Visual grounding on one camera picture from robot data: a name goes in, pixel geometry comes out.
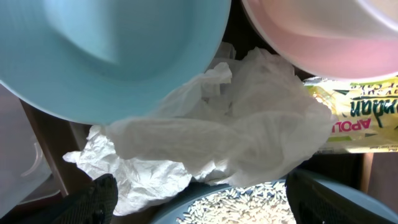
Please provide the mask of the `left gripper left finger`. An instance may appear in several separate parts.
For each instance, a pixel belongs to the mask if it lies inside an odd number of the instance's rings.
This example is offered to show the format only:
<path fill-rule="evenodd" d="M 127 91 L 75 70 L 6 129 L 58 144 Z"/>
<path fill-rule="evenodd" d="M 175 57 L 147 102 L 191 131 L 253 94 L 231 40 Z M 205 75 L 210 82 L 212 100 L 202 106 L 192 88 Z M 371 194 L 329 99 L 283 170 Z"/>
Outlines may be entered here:
<path fill-rule="evenodd" d="M 118 186 L 111 174 L 93 180 L 86 188 L 66 196 L 22 224 L 110 224 L 118 202 Z"/>

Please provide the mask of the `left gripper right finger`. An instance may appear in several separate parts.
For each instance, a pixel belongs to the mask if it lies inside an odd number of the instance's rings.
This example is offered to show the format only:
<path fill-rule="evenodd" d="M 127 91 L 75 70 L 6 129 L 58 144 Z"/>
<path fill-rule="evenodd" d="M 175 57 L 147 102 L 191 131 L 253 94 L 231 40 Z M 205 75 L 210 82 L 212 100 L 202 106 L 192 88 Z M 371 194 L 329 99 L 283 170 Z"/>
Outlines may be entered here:
<path fill-rule="evenodd" d="M 286 192 L 297 223 L 355 224 L 347 209 L 348 201 L 316 180 L 291 172 L 286 178 Z"/>

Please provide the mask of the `white rice leftovers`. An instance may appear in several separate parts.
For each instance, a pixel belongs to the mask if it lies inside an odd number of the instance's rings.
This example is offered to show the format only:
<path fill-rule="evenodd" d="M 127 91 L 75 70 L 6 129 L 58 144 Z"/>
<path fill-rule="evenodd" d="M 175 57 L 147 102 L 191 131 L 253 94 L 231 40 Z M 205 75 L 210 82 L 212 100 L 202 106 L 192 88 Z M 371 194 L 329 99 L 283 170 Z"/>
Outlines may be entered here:
<path fill-rule="evenodd" d="M 221 190 L 192 202 L 178 224 L 296 224 L 284 182 Z"/>

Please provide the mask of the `white napkin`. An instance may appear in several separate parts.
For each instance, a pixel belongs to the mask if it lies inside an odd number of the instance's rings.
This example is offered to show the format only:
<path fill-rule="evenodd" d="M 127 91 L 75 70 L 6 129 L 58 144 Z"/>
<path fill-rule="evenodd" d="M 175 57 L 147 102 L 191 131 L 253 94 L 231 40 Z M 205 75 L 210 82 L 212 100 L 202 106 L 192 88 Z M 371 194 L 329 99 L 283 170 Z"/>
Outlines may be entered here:
<path fill-rule="evenodd" d="M 249 187 L 311 158 L 336 117 L 312 97 L 284 58 L 253 49 L 215 59 L 151 112 L 92 126 L 63 159 L 92 179 L 112 174 L 117 216 L 169 201 L 190 182 Z"/>

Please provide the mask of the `yellow green snack wrapper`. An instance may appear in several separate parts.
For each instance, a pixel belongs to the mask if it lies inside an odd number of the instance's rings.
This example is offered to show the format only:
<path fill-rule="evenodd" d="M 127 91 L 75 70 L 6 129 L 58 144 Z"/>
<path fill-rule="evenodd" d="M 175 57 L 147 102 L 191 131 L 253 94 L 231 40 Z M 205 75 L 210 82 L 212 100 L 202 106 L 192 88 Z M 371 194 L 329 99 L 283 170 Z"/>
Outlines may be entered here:
<path fill-rule="evenodd" d="M 320 153 L 397 151 L 397 77 L 369 83 L 313 77 L 303 84 L 338 119 Z"/>

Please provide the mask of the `dark blue plate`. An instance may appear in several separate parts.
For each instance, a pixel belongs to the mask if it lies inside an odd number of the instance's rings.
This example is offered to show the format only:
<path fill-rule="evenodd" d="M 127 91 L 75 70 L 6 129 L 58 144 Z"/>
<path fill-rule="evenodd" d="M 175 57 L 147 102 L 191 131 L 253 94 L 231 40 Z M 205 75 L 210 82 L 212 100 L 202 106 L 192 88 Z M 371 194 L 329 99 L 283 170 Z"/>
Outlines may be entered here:
<path fill-rule="evenodd" d="M 191 184 L 153 223 L 397 223 L 380 201 L 320 174 L 295 169 L 251 187 Z"/>

